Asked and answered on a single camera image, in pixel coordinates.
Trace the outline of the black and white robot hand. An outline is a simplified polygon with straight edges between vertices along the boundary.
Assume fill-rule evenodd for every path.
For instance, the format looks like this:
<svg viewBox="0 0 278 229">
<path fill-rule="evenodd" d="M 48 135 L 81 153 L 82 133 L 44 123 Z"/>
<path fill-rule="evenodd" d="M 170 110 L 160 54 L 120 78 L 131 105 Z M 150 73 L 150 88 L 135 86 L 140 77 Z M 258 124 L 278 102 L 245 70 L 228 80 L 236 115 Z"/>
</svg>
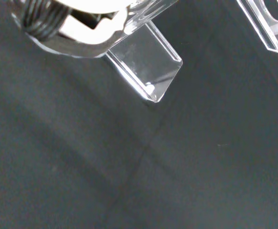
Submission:
<svg viewBox="0 0 278 229">
<path fill-rule="evenodd" d="M 20 30 L 41 49 L 99 58 L 122 36 L 131 0 L 10 0 Z"/>
</svg>

